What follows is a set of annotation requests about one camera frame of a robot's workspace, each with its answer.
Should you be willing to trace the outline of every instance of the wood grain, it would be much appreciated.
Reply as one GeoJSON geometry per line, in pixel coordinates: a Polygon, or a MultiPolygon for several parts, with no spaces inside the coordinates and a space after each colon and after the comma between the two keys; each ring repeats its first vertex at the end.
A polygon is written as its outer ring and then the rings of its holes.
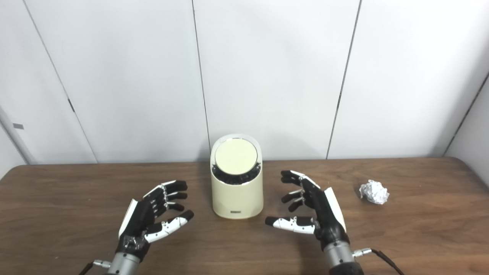
{"type": "MultiPolygon", "coordinates": [[[[489,272],[488,189],[463,162],[436,158],[268,161],[265,208],[247,220],[214,214],[204,162],[20,166],[0,181],[0,273],[74,275],[89,261],[111,260],[130,199],[181,179],[195,217],[153,244],[138,274],[327,274],[314,237],[264,224],[268,215],[289,216],[280,198],[294,186],[280,183],[283,169],[333,186],[352,248],[381,249],[406,274],[489,272]],[[389,189],[385,205],[357,197],[368,179],[389,189]]],[[[359,262],[366,274],[395,274],[373,255],[359,262]]]]}

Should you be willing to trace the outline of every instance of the white wall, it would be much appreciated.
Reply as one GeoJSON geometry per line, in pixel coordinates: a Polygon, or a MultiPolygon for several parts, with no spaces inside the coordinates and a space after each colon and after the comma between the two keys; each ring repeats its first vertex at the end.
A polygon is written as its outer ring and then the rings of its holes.
{"type": "Polygon", "coordinates": [[[0,179],[10,169],[23,164],[25,164],[23,158],[10,140],[7,132],[0,125],[0,179]]]}
{"type": "Polygon", "coordinates": [[[441,156],[489,71],[488,11],[363,1],[328,158],[441,156]]]}
{"type": "Polygon", "coordinates": [[[464,161],[489,185],[489,81],[482,88],[446,155],[464,161]]]}
{"type": "Polygon", "coordinates": [[[0,4],[0,121],[31,164],[95,162],[22,1],[0,4]]]}
{"type": "Polygon", "coordinates": [[[358,0],[194,0],[211,144],[325,159],[358,0]]]}
{"type": "Polygon", "coordinates": [[[489,0],[363,1],[343,89],[358,0],[26,4],[36,25],[0,4],[0,121],[31,163],[206,160],[230,133],[266,160],[440,156],[489,71],[489,0]]]}
{"type": "Polygon", "coordinates": [[[27,0],[99,162],[210,155],[191,0],[27,0]]]}

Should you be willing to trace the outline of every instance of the metal wrist cylinder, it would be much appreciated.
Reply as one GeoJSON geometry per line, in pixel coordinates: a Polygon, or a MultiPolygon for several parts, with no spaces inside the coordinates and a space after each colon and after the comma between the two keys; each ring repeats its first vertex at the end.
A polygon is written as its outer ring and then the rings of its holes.
{"type": "Polygon", "coordinates": [[[355,262],[350,244],[347,242],[338,241],[336,243],[330,243],[324,248],[323,253],[326,256],[330,268],[341,263],[355,262]]]}
{"type": "Polygon", "coordinates": [[[140,260],[138,257],[118,252],[114,256],[111,267],[107,271],[107,275],[135,275],[140,260]]]}

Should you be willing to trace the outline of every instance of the crumpled aluminum foil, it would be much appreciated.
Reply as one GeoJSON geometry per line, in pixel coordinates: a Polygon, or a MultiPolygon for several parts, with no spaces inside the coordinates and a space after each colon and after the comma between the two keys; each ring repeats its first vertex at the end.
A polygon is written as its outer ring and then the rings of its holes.
{"type": "Polygon", "coordinates": [[[366,197],[371,203],[382,205],[387,202],[389,193],[387,188],[383,187],[381,183],[368,180],[368,183],[360,186],[360,198],[366,197]]]}

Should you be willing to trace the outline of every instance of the black cable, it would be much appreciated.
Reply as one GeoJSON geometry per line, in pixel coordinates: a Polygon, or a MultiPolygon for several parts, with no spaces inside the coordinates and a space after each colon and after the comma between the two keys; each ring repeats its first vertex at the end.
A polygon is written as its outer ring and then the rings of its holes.
{"type": "Polygon", "coordinates": [[[85,275],[90,270],[90,268],[92,268],[92,266],[93,266],[92,262],[88,263],[78,275],[85,275]]]}
{"type": "Polygon", "coordinates": [[[397,267],[397,265],[391,259],[389,259],[389,257],[382,253],[382,251],[372,249],[372,253],[375,253],[375,255],[379,256],[382,260],[392,266],[392,268],[394,268],[399,273],[399,275],[404,275],[404,272],[402,272],[401,269],[399,269],[399,267],[397,267]]]}

